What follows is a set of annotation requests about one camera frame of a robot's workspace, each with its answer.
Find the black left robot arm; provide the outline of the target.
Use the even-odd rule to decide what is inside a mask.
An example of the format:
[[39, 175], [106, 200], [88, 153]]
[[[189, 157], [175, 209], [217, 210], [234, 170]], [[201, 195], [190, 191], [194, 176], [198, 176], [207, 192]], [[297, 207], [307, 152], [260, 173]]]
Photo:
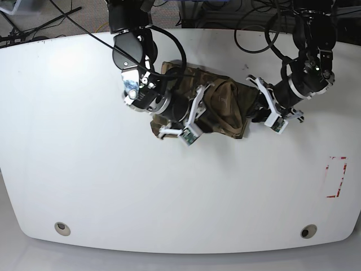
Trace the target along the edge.
[[275, 46], [273, 53], [281, 59], [281, 81], [268, 85], [271, 99], [282, 116], [293, 112], [293, 107], [304, 99], [321, 94], [334, 83], [332, 71], [336, 29], [332, 19], [324, 12], [305, 10], [282, 11], [282, 15], [295, 19], [293, 41], [298, 56], [291, 59]]

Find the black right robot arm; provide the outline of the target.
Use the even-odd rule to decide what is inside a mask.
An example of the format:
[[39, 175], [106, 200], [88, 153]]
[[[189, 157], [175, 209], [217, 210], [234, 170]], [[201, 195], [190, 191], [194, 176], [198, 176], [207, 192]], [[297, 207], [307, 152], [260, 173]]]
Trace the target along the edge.
[[[181, 43], [151, 22], [153, 1], [107, 1], [109, 29], [114, 34], [113, 62], [121, 70], [124, 101], [134, 110], [161, 115], [173, 123], [187, 115], [190, 102], [177, 94], [186, 76], [187, 58]], [[181, 64], [157, 73], [157, 45], [152, 31], [168, 36], [180, 52]]]

